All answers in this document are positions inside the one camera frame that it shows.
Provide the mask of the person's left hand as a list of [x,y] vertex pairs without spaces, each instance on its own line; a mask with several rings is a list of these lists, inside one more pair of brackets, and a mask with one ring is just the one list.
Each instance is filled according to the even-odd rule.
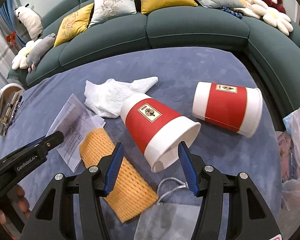
[[[31,213],[30,206],[28,200],[25,198],[25,191],[19,185],[15,185],[8,193],[7,193],[8,202],[0,202],[0,227],[5,232],[5,236],[0,239],[20,239],[21,232],[24,228],[24,225]],[[6,215],[5,211],[9,208],[12,208],[12,211],[15,213],[14,219],[18,219],[22,222],[23,227],[19,231],[15,226],[11,217]]]

